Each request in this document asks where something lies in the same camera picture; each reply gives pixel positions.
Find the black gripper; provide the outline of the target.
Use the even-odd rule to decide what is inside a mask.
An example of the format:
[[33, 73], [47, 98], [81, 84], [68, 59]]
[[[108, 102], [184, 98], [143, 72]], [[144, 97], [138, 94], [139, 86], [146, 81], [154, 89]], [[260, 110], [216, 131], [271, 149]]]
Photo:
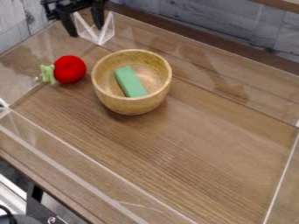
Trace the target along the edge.
[[95, 26], [101, 29], [104, 24], [104, 5], [108, 0], [41, 0], [45, 16], [49, 20], [60, 19], [68, 34], [76, 38], [79, 36], [71, 14], [91, 7], [91, 15]]

